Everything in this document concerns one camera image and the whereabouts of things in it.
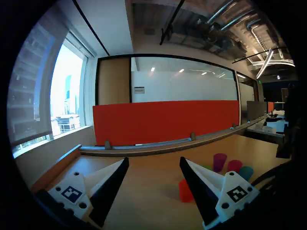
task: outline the skyscraper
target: skyscraper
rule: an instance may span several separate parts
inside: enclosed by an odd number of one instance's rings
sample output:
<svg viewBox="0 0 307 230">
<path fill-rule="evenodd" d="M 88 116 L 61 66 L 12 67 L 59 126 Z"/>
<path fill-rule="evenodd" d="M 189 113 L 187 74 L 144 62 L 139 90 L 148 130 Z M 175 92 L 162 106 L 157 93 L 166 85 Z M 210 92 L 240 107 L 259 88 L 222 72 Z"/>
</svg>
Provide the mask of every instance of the skyscraper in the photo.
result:
<svg viewBox="0 0 307 230">
<path fill-rule="evenodd" d="M 64 101 L 65 114 L 70 114 L 69 112 L 70 80 L 71 80 L 71 75 L 67 76 L 65 79 L 65 101 Z"/>
</svg>

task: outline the window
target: window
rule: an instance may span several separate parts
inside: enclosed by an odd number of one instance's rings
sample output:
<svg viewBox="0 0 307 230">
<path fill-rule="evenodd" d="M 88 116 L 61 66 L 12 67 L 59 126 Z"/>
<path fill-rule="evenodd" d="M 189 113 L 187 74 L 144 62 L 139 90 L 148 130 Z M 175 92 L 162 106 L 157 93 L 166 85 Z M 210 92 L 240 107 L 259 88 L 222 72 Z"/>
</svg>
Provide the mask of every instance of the window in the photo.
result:
<svg viewBox="0 0 307 230">
<path fill-rule="evenodd" d="M 33 27 L 9 85 L 7 124 L 14 157 L 85 125 L 79 99 L 89 56 L 53 13 L 46 12 Z"/>
<path fill-rule="evenodd" d="M 53 136 L 79 128 L 80 79 L 83 62 L 64 44 L 53 71 L 50 92 L 50 116 Z"/>
</svg>

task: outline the red partition panel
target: red partition panel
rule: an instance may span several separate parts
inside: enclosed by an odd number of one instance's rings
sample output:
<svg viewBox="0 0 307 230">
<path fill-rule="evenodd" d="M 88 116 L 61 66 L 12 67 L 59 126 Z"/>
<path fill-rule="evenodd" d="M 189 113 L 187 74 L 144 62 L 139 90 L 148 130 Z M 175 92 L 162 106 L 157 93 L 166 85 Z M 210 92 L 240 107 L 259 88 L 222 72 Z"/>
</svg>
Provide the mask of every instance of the red partition panel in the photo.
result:
<svg viewBox="0 0 307 230">
<path fill-rule="evenodd" d="M 271 113 L 271 111 L 274 110 L 274 102 L 268 102 L 267 103 L 267 112 Z"/>
<path fill-rule="evenodd" d="M 213 133 L 239 124 L 239 102 L 197 100 L 93 106 L 97 145 L 135 145 Z"/>
</svg>

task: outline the light fixture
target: light fixture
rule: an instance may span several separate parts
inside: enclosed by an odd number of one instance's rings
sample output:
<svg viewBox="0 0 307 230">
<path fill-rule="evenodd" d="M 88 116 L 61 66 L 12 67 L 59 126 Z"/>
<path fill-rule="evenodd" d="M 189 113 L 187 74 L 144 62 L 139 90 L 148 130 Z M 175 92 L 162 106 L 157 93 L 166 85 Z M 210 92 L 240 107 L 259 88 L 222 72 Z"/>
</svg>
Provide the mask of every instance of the light fixture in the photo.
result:
<svg viewBox="0 0 307 230">
<path fill-rule="evenodd" d="M 257 74 L 257 79 L 260 78 L 261 74 L 263 73 L 263 71 L 266 69 L 267 65 L 269 64 L 269 61 L 271 60 L 273 56 L 273 50 L 270 48 L 269 53 L 266 57 L 266 60 L 264 61 L 263 66 L 261 67 L 260 71 Z"/>
<path fill-rule="evenodd" d="M 245 78 L 243 75 L 241 74 L 237 74 L 238 77 L 241 77 L 241 78 Z"/>
<path fill-rule="evenodd" d="M 263 65 L 264 61 L 255 61 L 253 62 L 253 66 L 260 66 Z M 269 65 L 276 65 L 276 64 L 280 64 L 280 65 L 288 65 L 288 66 L 293 66 L 295 67 L 293 60 L 291 59 L 287 59 L 287 60 L 270 60 L 269 61 Z"/>
</svg>

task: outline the wooden table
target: wooden table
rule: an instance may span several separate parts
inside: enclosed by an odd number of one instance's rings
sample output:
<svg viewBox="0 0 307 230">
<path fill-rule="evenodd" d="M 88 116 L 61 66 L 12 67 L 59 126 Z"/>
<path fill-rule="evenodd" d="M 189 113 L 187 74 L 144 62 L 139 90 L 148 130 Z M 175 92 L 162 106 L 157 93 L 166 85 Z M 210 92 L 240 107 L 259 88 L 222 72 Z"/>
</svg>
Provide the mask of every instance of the wooden table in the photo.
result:
<svg viewBox="0 0 307 230">
<path fill-rule="evenodd" d="M 213 155 L 225 153 L 251 166 L 254 181 L 286 159 L 276 158 L 277 145 L 232 135 L 208 145 L 184 151 L 129 158 L 129 169 L 118 191 L 103 229 L 203 229 L 195 202 L 179 200 L 178 183 L 184 179 L 179 167 L 181 156 L 199 164 L 213 166 Z M 65 175 L 79 171 L 84 175 L 106 167 L 122 158 L 80 156 L 50 184 L 49 189 Z"/>
</svg>

